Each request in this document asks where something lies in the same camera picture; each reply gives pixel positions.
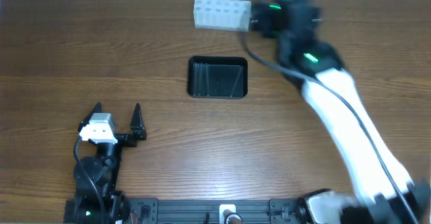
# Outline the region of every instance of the green light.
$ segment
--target green light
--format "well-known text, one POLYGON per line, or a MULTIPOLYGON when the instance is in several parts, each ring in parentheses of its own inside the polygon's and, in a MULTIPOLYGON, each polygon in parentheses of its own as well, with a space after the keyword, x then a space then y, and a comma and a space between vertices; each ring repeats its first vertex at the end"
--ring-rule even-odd
POLYGON ((314 57, 313 55, 311 55, 310 53, 304 53, 304 56, 306 58, 308 58, 310 61, 312 61, 312 63, 318 63, 319 60, 316 59, 316 57, 314 57))
POLYGON ((275 8, 275 9, 281 9, 281 7, 280 6, 278 6, 278 5, 269 5, 271 8, 275 8))

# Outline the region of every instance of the wooden table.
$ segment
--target wooden table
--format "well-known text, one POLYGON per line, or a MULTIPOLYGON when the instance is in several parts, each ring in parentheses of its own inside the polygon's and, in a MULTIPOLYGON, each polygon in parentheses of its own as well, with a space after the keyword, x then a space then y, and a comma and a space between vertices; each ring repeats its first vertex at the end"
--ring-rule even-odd
MULTIPOLYGON (((430 2, 316 0, 321 38, 340 51, 381 135, 415 179, 430 177, 430 2)), ((148 140, 123 153, 118 189, 128 196, 352 191, 335 145, 295 88, 248 58, 235 33, 195 30, 192 11, 193 0, 2 0, 0 221, 63 221, 75 192, 77 126, 96 102, 118 132, 129 130, 141 104, 148 140), (191 98, 193 55, 246 57, 248 96, 191 98)), ((251 44, 272 58, 272 41, 255 36, 251 44)))

